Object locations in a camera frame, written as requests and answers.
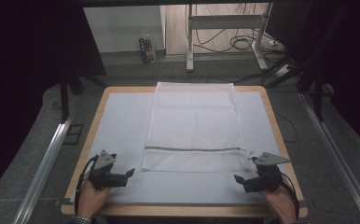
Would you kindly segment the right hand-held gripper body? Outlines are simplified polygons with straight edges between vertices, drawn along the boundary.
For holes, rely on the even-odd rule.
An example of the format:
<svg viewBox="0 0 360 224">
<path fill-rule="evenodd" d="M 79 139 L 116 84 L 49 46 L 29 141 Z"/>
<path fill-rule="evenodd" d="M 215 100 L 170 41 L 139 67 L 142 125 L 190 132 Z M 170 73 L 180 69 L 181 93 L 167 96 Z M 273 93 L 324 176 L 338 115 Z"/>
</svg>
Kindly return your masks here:
<svg viewBox="0 0 360 224">
<path fill-rule="evenodd" d="M 288 158 L 268 152 L 263 152 L 255 159 L 256 172 L 259 178 L 257 191 L 275 191 L 279 188 L 280 184 L 283 182 L 283 178 L 278 165 L 288 162 L 290 162 Z"/>
</svg>

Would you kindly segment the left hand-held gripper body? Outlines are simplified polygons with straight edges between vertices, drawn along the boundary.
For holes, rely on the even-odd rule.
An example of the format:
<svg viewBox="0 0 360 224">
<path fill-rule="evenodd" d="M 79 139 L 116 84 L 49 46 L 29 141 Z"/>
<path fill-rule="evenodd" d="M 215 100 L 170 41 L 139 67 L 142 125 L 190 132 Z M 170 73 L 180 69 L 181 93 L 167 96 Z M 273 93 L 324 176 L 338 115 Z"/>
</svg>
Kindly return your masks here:
<svg viewBox="0 0 360 224">
<path fill-rule="evenodd" d="M 111 188 L 111 181 L 124 179 L 123 175 L 114 175 L 110 171 L 114 165 L 116 154 L 108 154 L 102 150 L 90 168 L 89 180 L 96 189 Z"/>
</svg>

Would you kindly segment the white mesh laundry bag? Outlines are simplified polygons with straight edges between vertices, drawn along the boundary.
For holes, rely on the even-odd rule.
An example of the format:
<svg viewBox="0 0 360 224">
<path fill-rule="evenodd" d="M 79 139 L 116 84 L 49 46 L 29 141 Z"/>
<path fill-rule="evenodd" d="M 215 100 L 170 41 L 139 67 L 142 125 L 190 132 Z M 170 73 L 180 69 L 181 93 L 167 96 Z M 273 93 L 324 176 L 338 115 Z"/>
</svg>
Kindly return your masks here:
<svg viewBox="0 0 360 224">
<path fill-rule="evenodd" d="M 157 84 L 142 167 L 158 172 L 248 168 L 242 119 L 231 84 Z"/>
</svg>

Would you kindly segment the person's right hand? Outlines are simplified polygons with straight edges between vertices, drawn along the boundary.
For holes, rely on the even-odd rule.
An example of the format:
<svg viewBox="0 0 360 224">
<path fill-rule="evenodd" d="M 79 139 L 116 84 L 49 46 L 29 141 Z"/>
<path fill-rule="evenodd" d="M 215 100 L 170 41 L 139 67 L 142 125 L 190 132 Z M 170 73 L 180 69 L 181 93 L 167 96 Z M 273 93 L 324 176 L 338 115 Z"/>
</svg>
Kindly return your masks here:
<svg viewBox="0 0 360 224">
<path fill-rule="evenodd" d="M 296 207 L 290 192 L 280 186 L 275 191 L 260 191 L 271 212 L 280 220 L 281 224 L 293 224 L 298 221 Z"/>
</svg>

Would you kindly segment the person's left hand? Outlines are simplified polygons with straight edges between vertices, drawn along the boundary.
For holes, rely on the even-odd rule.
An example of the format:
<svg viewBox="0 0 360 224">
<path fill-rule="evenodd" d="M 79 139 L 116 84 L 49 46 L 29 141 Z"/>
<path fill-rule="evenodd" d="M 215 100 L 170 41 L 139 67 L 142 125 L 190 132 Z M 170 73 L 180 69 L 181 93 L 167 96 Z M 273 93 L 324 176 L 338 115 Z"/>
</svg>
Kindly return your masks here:
<svg viewBox="0 0 360 224">
<path fill-rule="evenodd" d="M 105 205 L 110 190 L 110 188 L 96 189 L 89 180 L 89 173 L 86 173 L 82 178 L 76 215 L 92 219 Z"/>
</svg>

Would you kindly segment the black floor plate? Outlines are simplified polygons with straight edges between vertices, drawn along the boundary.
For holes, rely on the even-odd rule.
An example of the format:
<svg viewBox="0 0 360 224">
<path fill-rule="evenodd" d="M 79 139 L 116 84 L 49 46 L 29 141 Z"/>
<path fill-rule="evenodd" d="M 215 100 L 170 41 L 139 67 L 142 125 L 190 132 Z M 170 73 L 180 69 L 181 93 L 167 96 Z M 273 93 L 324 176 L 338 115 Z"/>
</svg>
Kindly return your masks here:
<svg viewBox="0 0 360 224">
<path fill-rule="evenodd" d="M 83 131 L 83 124 L 72 124 L 64 137 L 63 144 L 67 146 L 76 146 Z"/>
</svg>

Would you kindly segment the wooden framed work board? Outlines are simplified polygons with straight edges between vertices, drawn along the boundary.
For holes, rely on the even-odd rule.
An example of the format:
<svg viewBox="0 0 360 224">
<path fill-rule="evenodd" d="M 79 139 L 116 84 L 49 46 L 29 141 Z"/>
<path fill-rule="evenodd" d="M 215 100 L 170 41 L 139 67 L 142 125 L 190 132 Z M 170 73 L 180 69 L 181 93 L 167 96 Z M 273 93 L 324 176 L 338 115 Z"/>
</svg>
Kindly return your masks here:
<svg viewBox="0 0 360 224">
<path fill-rule="evenodd" d="M 97 128 L 90 128 L 91 146 L 85 143 L 87 158 L 105 149 L 116 153 L 113 173 L 136 168 L 126 187 L 113 188 L 108 204 L 113 205 L 221 205 L 263 203 L 257 193 L 245 193 L 234 175 L 245 179 L 257 176 L 255 165 L 240 172 L 173 173 L 142 168 L 145 140 L 153 103 L 153 92 L 108 93 Z M 258 91 L 237 91 L 246 149 L 260 156 L 269 152 L 289 158 L 283 140 L 276 140 L 267 104 Z M 87 159 L 80 158 L 81 167 Z"/>
</svg>

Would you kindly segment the plaid shirt sleeve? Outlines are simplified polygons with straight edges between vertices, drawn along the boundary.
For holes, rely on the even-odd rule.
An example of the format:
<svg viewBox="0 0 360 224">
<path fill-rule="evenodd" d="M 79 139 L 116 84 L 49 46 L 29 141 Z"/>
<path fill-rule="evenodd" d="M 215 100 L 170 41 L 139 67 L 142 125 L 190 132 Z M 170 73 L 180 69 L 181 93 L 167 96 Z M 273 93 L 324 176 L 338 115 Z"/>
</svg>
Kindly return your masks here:
<svg viewBox="0 0 360 224">
<path fill-rule="evenodd" d="M 92 224 L 92 221 L 85 217 L 71 217 L 66 224 Z"/>
</svg>

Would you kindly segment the black metal stand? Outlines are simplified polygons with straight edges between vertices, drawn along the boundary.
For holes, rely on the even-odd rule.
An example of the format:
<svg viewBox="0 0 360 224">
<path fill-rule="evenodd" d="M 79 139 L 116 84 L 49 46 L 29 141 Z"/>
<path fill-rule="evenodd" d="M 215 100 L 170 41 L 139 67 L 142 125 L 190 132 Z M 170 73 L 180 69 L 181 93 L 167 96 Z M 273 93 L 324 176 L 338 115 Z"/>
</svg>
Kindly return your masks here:
<svg viewBox="0 0 360 224">
<path fill-rule="evenodd" d="M 70 117 L 70 106 L 69 106 L 69 97 L 68 97 L 67 88 L 70 88 L 72 93 L 76 95 L 82 94 L 84 91 L 84 87 L 80 80 L 81 77 L 84 77 L 88 81 L 104 89 L 109 87 L 107 83 L 103 82 L 99 78 L 81 70 L 63 72 L 61 74 L 61 82 L 60 82 L 61 107 L 62 107 L 61 124 L 64 124 Z"/>
<path fill-rule="evenodd" d="M 322 98 L 323 98 L 323 74 L 320 71 L 318 59 L 315 56 L 311 56 L 310 59 L 297 65 L 281 77 L 278 77 L 266 84 L 266 88 L 273 88 L 277 85 L 285 82 L 295 75 L 301 74 L 298 83 L 296 85 L 298 92 L 305 93 L 309 90 L 311 85 L 314 85 L 314 94 L 312 95 L 312 109 L 314 115 L 323 121 L 322 116 Z"/>
</svg>

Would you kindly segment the white power strip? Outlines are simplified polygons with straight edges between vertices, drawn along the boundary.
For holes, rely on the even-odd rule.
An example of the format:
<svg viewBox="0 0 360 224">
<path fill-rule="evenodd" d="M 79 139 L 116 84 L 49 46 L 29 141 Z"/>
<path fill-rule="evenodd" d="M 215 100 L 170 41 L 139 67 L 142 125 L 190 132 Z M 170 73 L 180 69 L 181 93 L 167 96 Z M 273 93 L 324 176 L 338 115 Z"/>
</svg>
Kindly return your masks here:
<svg viewBox="0 0 360 224">
<path fill-rule="evenodd" d="M 282 77 L 283 75 L 285 75 L 287 72 L 289 72 L 289 71 L 292 70 L 293 68 L 294 68 L 293 65 L 291 65 L 291 64 L 285 64 L 282 68 L 280 68 L 280 69 L 276 72 L 275 76 L 276 76 L 276 77 Z"/>
</svg>

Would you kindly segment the colourful snack packet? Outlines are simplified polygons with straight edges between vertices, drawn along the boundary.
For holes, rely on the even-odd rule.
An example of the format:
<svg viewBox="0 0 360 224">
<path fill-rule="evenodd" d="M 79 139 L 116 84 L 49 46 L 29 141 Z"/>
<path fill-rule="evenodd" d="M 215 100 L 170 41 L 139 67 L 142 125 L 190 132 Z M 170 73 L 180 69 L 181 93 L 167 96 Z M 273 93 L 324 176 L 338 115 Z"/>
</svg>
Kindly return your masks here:
<svg viewBox="0 0 360 224">
<path fill-rule="evenodd" d="M 154 63 L 156 61 L 156 49 L 150 35 L 144 35 L 139 39 L 139 47 L 144 63 Z"/>
</svg>

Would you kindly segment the black curtain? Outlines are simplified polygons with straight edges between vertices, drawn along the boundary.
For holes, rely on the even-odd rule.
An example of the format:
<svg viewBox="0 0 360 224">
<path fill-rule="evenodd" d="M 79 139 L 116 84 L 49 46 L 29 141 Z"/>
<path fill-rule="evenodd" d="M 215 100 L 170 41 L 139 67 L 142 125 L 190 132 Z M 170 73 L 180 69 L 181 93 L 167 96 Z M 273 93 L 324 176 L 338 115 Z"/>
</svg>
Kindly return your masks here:
<svg viewBox="0 0 360 224">
<path fill-rule="evenodd" d="M 275 2 L 266 32 L 296 63 L 316 60 L 298 89 L 330 85 L 332 105 L 360 136 L 360 0 Z"/>
<path fill-rule="evenodd" d="M 64 0 L 0 0 L 0 178 L 42 106 L 66 78 L 105 74 L 84 8 Z"/>
</svg>

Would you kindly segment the aluminium floor rail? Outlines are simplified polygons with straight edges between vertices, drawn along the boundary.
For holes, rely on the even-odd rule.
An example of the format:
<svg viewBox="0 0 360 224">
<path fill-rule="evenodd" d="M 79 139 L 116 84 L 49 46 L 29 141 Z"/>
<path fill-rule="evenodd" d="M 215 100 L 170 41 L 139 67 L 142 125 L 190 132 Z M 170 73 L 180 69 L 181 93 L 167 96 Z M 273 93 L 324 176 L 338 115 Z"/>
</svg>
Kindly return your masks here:
<svg viewBox="0 0 360 224">
<path fill-rule="evenodd" d="M 360 212 L 360 183 L 351 171 L 351 168 L 349 167 L 347 162 L 344 160 L 331 133 L 328 131 L 325 124 L 320 121 L 319 118 L 315 115 L 312 107 L 312 99 L 310 98 L 310 96 L 307 93 L 302 92 L 299 94 L 299 97 L 301 98 L 315 129 L 317 130 L 322 141 L 324 142 L 325 148 L 327 149 L 330 157 L 332 158 L 333 163 L 339 170 L 339 174 L 343 179 L 345 186 L 347 187 L 351 196 L 353 197 L 353 200 Z"/>
<path fill-rule="evenodd" d="M 33 181 L 11 224 L 28 224 L 71 122 L 72 119 L 68 118 L 58 125 L 48 145 L 48 149 L 35 173 Z"/>
</svg>

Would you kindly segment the white desk frame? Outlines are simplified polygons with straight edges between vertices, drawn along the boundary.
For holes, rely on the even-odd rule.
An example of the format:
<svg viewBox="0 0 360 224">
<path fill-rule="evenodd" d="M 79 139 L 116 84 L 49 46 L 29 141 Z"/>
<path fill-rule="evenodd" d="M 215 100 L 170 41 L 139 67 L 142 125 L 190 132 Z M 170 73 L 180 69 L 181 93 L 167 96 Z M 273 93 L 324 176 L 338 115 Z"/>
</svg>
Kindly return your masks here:
<svg viewBox="0 0 360 224">
<path fill-rule="evenodd" d="M 260 50 L 262 36 L 264 35 L 267 21 L 270 15 L 272 3 L 268 3 L 264 12 L 260 15 L 215 15 L 194 16 L 192 5 L 188 6 L 187 13 L 187 71 L 194 70 L 193 32 L 196 30 L 213 29 L 257 29 L 256 39 L 252 42 L 252 51 L 262 71 L 267 71 L 268 66 Z"/>
</svg>

